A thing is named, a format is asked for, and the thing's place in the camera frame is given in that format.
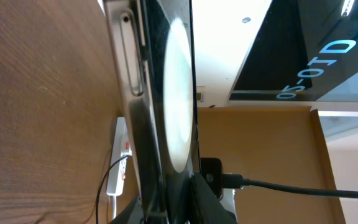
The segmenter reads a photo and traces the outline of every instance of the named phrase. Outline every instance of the black cable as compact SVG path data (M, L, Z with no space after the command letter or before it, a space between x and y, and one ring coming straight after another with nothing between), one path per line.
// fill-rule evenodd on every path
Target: black cable
M129 155L122 156L119 160L117 160L116 162L111 164L111 166L109 167L109 169L106 171L106 173L103 176L102 182L100 183L100 186L98 189L98 194L96 196L96 215L95 215L96 224L99 224L99 197L100 197L100 191L102 191L104 180L106 180L107 175L109 174L110 170L114 167L114 165L116 165L118 162L120 162L121 160L126 159L128 157L129 157Z
M301 187L291 187L280 184L271 184L257 180L250 180L242 178L239 174L223 174L222 186L223 188L242 189L243 186L264 187L272 190L279 190L282 192L315 195L324 197L342 197L342 198L358 198L358 191L351 190L323 190L323 189L307 189Z

